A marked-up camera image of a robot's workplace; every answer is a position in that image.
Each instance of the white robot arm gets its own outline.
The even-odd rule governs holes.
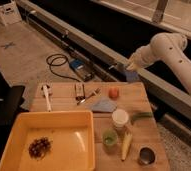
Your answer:
[[[137,70],[163,61],[176,75],[191,96],[191,61],[183,50],[187,46],[186,36],[179,33],[159,33],[150,44],[142,46],[130,57],[127,70]]]

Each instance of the concrete floor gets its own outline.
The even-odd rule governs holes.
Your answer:
[[[14,45],[3,48],[2,45],[13,42]],[[29,108],[39,82],[65,82],[68,79],[53,75],[46,64],[46,57],[54,53],[63,53],[43,35],[24,22],[8,27],[0,24],[0,70],[10,85],[26,86],[23,107]],[[68,65],[57,68],[62,75],[77,76]],[[177,127],[166,116],[157,124],[162,142],[166,149],[172,171],[191,171],[191,133],[185,127]]]

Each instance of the small object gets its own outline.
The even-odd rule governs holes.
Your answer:
[[[75,93],[76,93],[76,100],[77,101],[85,99],[84,84],[76,83],[75,84]]]
[[[95,75],[81,60],[74,59],[69,66],[83,81],[89,81]]]
[[[9,47],[15,46],[15,45],[16,45],[15,43],[9,42],[9,43],[7,43],[7,44],[5,44],[5,45],[1,45],[0,47],[3,47],[3,48],[6,50],[6,49],[8,49]]]
[[[117,132],[113,129],[106,130],[103,133],[102,140],[103,140],[103,144],[106,147],[108,147],[108,148],[113,147],[117,143],[117,140],[118,140]]]
[[[109,89],[109,97],[111,99],[116,100],[119,97],[119,88],[118,87],[110,87],[110,89]]]
[[[153,113],[152,112],[142,112],[142,113],[137,113],[133,116],[130,117],[130,122],[133,125],[134,122],[138,119],[142,119],[142,118],[151,118],[153,117]]]
[[[32,158],[43,158],[50,151],[51,142],[47,137],[35,139],[29,146],[28,151]]]
[[[97,95],[99,92],[100,92],[100,88],[97,88],[97,89],[94,90],[89,96],[87,96],[85,99],[79,101],[79,102],[77,103],[77,105],[80,105],[81,103],[85,102],[87,99],[89,99],[89,98],[91,98],[91,97]]]
[[[123,109],[117,109],[112,114],[113,125],[116,130],[122,130],[129,121],[129,114]]]
[[[117,107],[117,104],[110,100],[108,97],[102,97],[95,104],[93,104],[90,109],[93,112],[109,112],[112,113]]]
[[[121,160],[124,161],[127,157],[127,154],[129,152],[130,149],[130,145],[132,142],[132,134],[130,132],[125,131],[124,133],[124,139],[122,142],[122,147],[121,147]]]
[[[140,78],[138,76],[137,71],[131,71],[131,70],[124,70],[125,76],[126,76],[126,81],[128,83],[133,83],[133,82],[139,82]]]
[[[50,112],[52,109],[51,109],[51,104],[50,104],[48,86],[47,85],[43,85],[42,86],[42,90],[44,92],[44,96],[45,96],[45,99],[46,99],[47,111]]]
[[[155,153],[152,149],[144,147],[140,150],[138,163],[140,165],[148,165],[155,161]]]

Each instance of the cable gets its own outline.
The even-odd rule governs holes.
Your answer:
[[[64,61],[62,63],[59,63],[59,64],[54,64],[54,62],[58,59],[64,59]],[[62,78],[67,78],[67,79],[71,79],[71,80],[75,80],[75,81],[78,81],[80,82],[80,80],[76,79],[76,78],[73,78],[73,77],[68,77],[68,76],[64,76],[64,75],[60,75],[56,72],[53,71],[52,67],[56,67],[56,66],[62,66],[66,63],[69,64],[69,60],[67,58],[66,55],[63,55],[63,54],[53,54],[53,55],[50,55],[46,58],[46,63],[49,65],[49,69],[51,71],[51,73],[53,73],[54,75],[58,76],[58,77],[62,77]]]

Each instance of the wooden table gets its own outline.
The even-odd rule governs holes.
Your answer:
[[[93,82],[85,83],[86,96],[96,88],[101,92],[87,100],[85,103],[77,106],[75,100],[75,83],[49,83],[52,89],[51,106],[53,111],[62,110],[83,110],[97,102],[101,97],[108,96],[108,89],[111,86],[119,87],[120,96],[115,102],[117,107],[126,110],[130,115],[139,112],[151,112],[151,107],[142,83],[121,83],[121,82]],[[35,98],[33,99],[31,111],[46,111],[46,101],[41,91],[42,84],[39,84]],[[160,140],[160,135],[154,118],[145,118],[135,122],[131,126],[133,142],[128,157],[124,162],[121,161],[121,139],[114,151],[107,152],[102,144],[102,132],[112,128],[110,113],[94,113],[95,129],[95,152],[96,152],[96,170],[119,171],[119,170],[149,170],[165,171],[170,170],[165,150]],[[142,147],[150,147],[156,154],[155,163],[148,166],[141,166],[137,159],[139,150]]]

